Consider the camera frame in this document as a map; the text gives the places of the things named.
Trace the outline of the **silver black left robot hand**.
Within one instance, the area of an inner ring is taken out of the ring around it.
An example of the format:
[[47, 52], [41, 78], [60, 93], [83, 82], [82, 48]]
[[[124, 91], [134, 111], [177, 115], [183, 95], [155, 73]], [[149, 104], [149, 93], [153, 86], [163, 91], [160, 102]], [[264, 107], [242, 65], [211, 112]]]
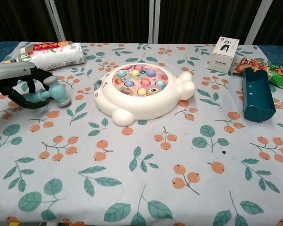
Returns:
[[[45, 91], [48, 91], [49, 86], [44, 80], [50, 76], [52, 76], [50, 72], [39, 69], [30, 62], [0, 64], [0, 93], [23, 108], [44, 107], [49, 103], [49, 97], [41, 97], [41, 92], [36, 92], [34, 80], [41, 82]], [[18, 81], [27, 82], [28, 93], [20, 94], [14, 89]]]

